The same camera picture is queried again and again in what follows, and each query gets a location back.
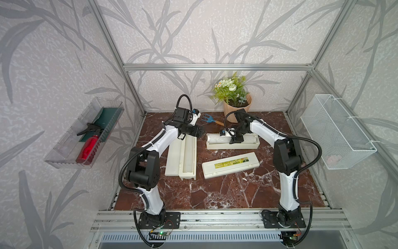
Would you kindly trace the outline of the plastic wrap roll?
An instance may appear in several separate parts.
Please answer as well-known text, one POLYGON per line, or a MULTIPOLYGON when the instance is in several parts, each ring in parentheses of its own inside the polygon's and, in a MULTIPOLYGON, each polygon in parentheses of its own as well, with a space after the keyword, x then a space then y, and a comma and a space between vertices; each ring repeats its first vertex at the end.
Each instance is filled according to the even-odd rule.
MULTIPOLYGON (((230 144, 231 137, 221 137, 218 133, 207 134, 208 144, 230 144)), ((244 141, 242 144, 257 144, 259 139, 257 135, 245 134, 244 141)))

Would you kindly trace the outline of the cream dispenser lid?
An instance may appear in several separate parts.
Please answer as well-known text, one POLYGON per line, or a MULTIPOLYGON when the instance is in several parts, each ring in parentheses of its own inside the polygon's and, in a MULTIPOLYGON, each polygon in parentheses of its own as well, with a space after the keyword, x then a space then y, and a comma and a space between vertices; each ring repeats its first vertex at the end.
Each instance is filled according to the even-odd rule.
POLYGON ((254 152, 202 163, 205 179, 224 176, 260 166, 254 152))

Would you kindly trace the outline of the cream dispenser base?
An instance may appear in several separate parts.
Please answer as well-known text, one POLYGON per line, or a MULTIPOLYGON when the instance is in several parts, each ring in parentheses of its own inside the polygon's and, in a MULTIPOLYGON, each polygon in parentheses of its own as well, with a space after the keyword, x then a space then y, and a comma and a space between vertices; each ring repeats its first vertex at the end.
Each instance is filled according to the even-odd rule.
POLYGON ((165 176, 178 176, 181 180, 197 179, 197 138, 186 135, 169 146, 165 176))

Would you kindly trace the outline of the cream wrap dispenser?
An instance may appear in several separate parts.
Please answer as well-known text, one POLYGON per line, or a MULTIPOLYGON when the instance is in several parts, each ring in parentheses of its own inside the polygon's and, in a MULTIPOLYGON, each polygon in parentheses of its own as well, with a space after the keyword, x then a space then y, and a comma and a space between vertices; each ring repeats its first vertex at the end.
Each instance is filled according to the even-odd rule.
POLYGON ((206 147, 209 150, 220 149, 257 149, 260 145, 260 139, 256 134, 243 135, 241 143, 233 143, 232 137, 218 133, 208 133, 206 139, 206 147))

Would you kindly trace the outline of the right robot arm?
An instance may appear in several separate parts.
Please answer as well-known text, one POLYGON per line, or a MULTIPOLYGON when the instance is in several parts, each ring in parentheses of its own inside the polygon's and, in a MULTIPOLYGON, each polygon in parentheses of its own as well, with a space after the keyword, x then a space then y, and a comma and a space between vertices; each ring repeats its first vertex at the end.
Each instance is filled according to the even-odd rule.
POLYGON ((243 135, 255 133, 274 149, 273 165, 279 173, 280 179, 280 200, 279 216, 282 222, 288 222, 297 218, 300 213, 300 204, 297 197, 297 176, 302 165, 302 156, 298 140, 292 136, 280 132, 267 124, 264 120, 247 113, 244 109, 228 113, 228 117, 234 115, 238 125, 234 128, 227 128, 232 136, 233 143, 243 141, 243 135))

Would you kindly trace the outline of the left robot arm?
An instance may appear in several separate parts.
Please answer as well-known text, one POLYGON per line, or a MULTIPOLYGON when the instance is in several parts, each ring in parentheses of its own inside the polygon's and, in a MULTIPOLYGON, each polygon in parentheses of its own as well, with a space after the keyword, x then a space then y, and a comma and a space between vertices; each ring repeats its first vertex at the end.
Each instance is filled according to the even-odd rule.
POLYGON ((159 216, 165 211, 158 189, 161 155, 179 137, 190 135, 200 138, 204 134, 202 126, 197 125, 200 116, 197 109, 177 107, 172 116, 162 122, 162 129, 151 141, 130 150, 129 158, 118 176, 119 186, 138 193, 147 214, 159 216))

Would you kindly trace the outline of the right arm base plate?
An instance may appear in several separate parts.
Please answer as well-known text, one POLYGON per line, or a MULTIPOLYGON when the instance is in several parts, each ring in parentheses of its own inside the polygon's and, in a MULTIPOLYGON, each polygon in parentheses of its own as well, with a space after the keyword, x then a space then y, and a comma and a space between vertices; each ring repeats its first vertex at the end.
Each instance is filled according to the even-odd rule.
POLYGON ((261 212, 264 228, 306 228, 306 223, 301 213, 297 208, 293 211, 279 210, 263 210, 261 212))

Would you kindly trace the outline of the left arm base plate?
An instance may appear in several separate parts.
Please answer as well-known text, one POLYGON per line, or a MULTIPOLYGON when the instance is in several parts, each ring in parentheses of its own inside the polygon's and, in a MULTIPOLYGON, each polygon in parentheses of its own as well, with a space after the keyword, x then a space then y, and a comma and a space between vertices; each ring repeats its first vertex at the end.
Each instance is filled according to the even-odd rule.
POLYGON ((181 221, 180 212, 168 212, 163 210, 159 215, 148 214, 143 212, 138 220, 140 229, 153 229, 162 227, 166 229, 178 229, 181 221))

